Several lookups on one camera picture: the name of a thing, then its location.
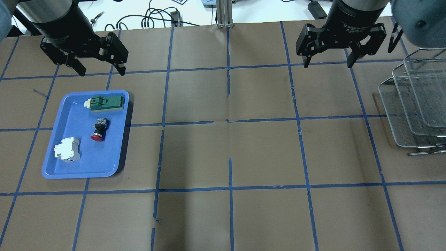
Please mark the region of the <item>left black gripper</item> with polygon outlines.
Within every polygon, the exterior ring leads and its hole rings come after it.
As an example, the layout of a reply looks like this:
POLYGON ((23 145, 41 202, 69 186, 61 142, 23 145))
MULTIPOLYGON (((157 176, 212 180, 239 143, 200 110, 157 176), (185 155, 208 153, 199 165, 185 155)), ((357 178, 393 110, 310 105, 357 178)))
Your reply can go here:
MULTIPOLYGON (((55 64, 66 64, 70 54, 108 62, 121 76, 126 73, 129 51, 115 32, 104 33, 101 37, 88 23, 63 24, 62 21, 39 24, 39 31, 44 36, 40 48, 55 64)), ((68 67, 81 77, 86 74, 85 66, 77 58, 69 58, 68 67)))

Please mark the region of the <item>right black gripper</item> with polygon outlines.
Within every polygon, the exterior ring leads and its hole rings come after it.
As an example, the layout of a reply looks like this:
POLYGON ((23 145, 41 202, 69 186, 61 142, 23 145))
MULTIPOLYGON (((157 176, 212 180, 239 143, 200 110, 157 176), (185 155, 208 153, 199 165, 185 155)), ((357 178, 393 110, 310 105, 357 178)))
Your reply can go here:
POLYGON ((377 23, 383 10, 331 7, 322 27, 304 24, 296 41, 296 54, 302 56, 303 67, 308 68, 312 56, 328 49, 351 48, 348 68, 364 55, 376 54, 386 37, 384 24, 377 23))

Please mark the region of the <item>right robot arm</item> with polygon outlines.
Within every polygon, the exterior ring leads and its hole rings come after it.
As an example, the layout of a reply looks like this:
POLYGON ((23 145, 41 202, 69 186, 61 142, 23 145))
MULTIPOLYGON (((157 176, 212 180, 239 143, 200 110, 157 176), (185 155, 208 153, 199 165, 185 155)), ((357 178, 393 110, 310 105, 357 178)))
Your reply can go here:
POLYGON ((400 33, 391 35, 388 52, 401 35, 420 48, 445 46, 444 0, 334 0, 325 24, 305 24, 296 41, 296 53, 308 67, 311 58, 328 49, 350 48, 347 66, 365 55, 374 55, 386 37, 384 24, 377 23, 387 4, 400 33))

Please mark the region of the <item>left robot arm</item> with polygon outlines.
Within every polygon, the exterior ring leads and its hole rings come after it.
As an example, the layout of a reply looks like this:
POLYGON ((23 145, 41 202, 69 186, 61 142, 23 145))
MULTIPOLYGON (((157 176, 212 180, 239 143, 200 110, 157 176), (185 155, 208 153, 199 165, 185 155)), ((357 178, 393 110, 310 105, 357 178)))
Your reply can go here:
POLYGON ((43 35, 40 48, 54 64, 85 76, 79 58, 95 58, 125 74, 128 49, 113 32, 97 35, 77 0, 20 0, 17 8, 43 35))

